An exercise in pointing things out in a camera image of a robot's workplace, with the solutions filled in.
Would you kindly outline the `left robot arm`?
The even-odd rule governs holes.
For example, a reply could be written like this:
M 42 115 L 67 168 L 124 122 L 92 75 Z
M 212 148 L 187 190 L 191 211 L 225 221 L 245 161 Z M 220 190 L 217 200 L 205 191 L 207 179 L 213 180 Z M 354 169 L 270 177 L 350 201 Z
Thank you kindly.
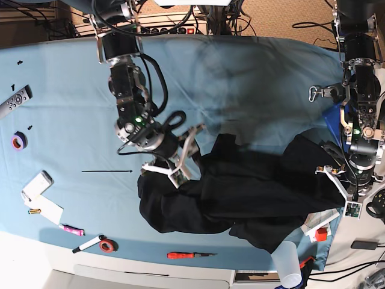
M 383 176 L 375 166 L 384 159 L 384 59 L 375 7 L 379 1 L 335 1 L 333 29 L 343 68 L 340 83 L 309 89 L 309 101 L 331 98 L 337 112 L 327 117 L 342 155 L 338 169 L 318 167 L 345 199 L 343 216 L 359 219 L 368 191 Z

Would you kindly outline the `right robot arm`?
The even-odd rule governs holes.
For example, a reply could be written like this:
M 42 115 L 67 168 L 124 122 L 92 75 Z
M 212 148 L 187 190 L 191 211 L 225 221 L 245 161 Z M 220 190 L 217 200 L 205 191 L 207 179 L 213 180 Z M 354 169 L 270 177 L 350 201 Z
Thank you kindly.
M 99 5 L 92 1 L 89 23 L 97 40 L 99 62 L 108 64 L 111 72 L 108 85 L 119 114 L 115 133 L 123 143 L 117 153 L 124 155 L 123 149 L 132 146 L 136 154 L 153 155 L 154 160 L 144 163 L 142 171 L 163 174 L 179 188 L 192 177 L 185 161 L 199 151 L 196 135 L 205 126 L 192 126 L 176 136 L 173 130 L 186 121 L 185 112 L 174 111 L 163 123 L 155 120 L 166 108 L 168 88 L 159 64 L 143 52 L 144 34 L 137 11 L 141 3 L 111 1 Z M 154 103 L 150 81 L 142 79 L 141 69 L 133 61 L 135 57 L 155 69 L 163 92 L 160 106 Z

